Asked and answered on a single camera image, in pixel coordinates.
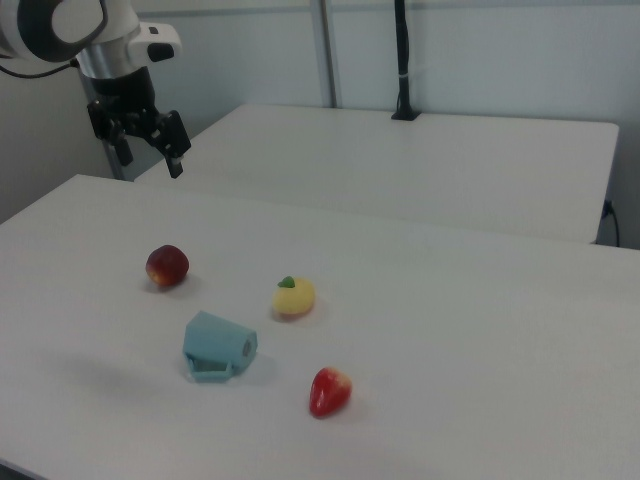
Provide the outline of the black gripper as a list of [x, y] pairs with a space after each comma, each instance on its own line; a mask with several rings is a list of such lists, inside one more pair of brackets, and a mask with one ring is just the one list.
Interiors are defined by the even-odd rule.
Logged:
[[163, 155], [169, 175], [183, 173], [182, 158], [191, 141], [180, 114], [172, 110], [159, 114], [149, 69], [142, 67], [115, 79], [91, 79], [94, 98], [87, 111], [95, 136], [114, 150], [121, 166], [133, 162], [126, 135], [152, 138], [152, 145]]

